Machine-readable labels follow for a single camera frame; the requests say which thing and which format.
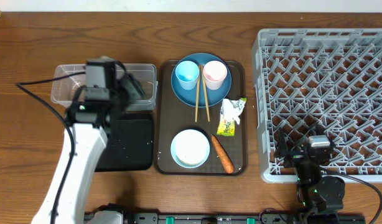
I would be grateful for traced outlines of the snack wrapper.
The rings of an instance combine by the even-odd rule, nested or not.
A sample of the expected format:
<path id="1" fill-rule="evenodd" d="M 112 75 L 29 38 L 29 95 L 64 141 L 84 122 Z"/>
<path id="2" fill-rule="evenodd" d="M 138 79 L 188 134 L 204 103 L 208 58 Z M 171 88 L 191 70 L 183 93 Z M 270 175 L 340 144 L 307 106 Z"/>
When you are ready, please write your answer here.
<path id="1" fill-rule="evenodd" d="M 245 108 L 245 104 L 246 98 L 240 98 L 239 100 L 223 99 L 217 135 L 230 137 L 235 135 L 235 125 L 240 124 L 240 115 Z"/>

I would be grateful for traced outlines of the light blue bowl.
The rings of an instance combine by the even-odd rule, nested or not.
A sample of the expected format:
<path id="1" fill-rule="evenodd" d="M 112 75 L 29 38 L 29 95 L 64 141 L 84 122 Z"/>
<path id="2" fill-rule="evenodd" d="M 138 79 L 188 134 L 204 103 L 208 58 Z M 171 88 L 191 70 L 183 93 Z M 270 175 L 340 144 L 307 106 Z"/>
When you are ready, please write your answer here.
<path id="1" fill-rule="evenodd" d="M 210 155 L 210 143 L 201 131 L 185 129 L 173 138 L 170 153 L 179 166 L 193 169 L 207 161 Z"/>

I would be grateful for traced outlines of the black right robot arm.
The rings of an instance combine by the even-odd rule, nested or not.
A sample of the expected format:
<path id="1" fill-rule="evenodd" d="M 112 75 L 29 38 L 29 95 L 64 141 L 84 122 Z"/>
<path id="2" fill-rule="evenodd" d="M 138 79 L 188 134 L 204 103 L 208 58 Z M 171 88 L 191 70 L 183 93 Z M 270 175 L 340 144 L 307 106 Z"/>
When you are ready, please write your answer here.
<path id="1" fill-rule="evenodd" d="M 329 220 L 343 208 L 345 182 L 339 177 L 323 176 L 321 166 L 326 164 L 335 148 L 335 143 L 320 126 L 315 134 L 299 150 L 288 147 L 284 131 L 279 128 L 274 157 L 283 160 L 285 168 L 295 169 L 298 200 L 304 208 L 297 212 L 301 223 L 308 223 L 313 216 Z"/>

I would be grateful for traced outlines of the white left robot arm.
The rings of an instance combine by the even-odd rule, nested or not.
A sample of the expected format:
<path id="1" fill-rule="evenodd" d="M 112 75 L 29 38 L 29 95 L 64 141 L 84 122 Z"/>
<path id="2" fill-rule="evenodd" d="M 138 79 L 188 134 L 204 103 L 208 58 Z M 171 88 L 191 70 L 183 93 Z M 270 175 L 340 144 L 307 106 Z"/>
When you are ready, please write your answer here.
<path id="1" fill-rule="evenodd" d="M 108 144 L 111 125 L 145 92 L 117 60 L 89 60 L 86 83 L 65 110 L 62 153 L 49 191 L 33 223 L 83 223 L 85 204 L 96 165 Z"/>

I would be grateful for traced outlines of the orange carrot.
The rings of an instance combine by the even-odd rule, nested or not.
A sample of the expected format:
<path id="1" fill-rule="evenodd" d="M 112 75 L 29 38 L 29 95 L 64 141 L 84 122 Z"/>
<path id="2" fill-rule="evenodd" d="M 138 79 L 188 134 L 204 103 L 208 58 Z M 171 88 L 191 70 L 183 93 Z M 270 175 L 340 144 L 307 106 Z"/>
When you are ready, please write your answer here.
<path id="1" fill-rule="evenodd" d="M 213 147 L 215 148 L 218 154 L 218 157 L 221 161 L 224 170 L 227 174 L 232 174 L 235 169 L 223 146 L 220 144 L 220 142 L 214 135 L 211 135 L 211 141 L 213 143 Z"/>

